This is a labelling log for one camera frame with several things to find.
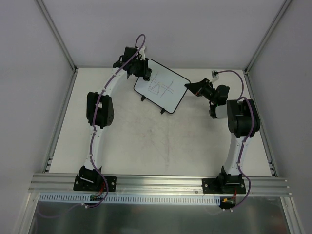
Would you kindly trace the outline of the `black-framed small whiteboard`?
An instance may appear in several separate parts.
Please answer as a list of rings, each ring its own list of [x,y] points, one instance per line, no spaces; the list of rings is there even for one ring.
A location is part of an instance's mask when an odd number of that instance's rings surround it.
[[[148,66],[152,69],[150,80],[138,78],[134,91],[160,107],[163,112],[173,114],[187,91],[185,85],[191,82],[153,59],[148,59]]]

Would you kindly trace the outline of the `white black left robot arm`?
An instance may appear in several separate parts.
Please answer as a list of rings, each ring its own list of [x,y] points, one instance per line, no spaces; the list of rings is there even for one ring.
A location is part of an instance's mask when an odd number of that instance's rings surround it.
[[[87,94],[86,117],[90,125],[90,146],[84,165],[75,178],[75,191],[107,189],[101,176],[104,136],[114,120],[113,94],[118,86],[134,75],[149,81],[152,69],[144,53],[145,47],[126,47],[113,64],[111,77],[96,92]]]

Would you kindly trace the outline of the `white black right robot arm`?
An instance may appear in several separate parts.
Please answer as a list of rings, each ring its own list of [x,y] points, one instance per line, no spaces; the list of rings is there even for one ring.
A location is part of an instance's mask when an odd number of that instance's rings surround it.
[[[185,87],[197,97],[205,97],[210,102],[209,114],[217,118],[218,107],[226,107],[227,123],[231,133],[229,153],[221,171],[214,179],[202,179],[203,192],[244,194],[245,183],[242,172],[243,160],[249,142],[260,129],[260,118],[254,101],[245,97],[227,100],[230,88],[219,85],[214,88],[208,79],[188,83]]]

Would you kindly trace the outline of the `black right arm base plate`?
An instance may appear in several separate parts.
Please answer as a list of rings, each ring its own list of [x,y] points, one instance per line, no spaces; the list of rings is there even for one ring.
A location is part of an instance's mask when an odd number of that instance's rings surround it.
[[[203,178],[202,190],[204,194],[239,194],[246,193],[246,187],[243,179],[234,181],[221,181],[216,178]]]

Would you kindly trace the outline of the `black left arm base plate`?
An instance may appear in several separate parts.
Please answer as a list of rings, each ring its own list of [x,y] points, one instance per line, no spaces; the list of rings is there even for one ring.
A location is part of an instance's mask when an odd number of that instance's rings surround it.
[[[108,191],[115,192],[117,185],[117,177],[115,176],[105,176]],[[74,191],[83,191],[83,192],[99,192],[103,188],[103,191],[106,192],[106,184],[101,176],[96,176],[96,181],[92,182],[91,180],[84,179],[81,176],[77,175],[75,177],[75,182],[73,186]]]

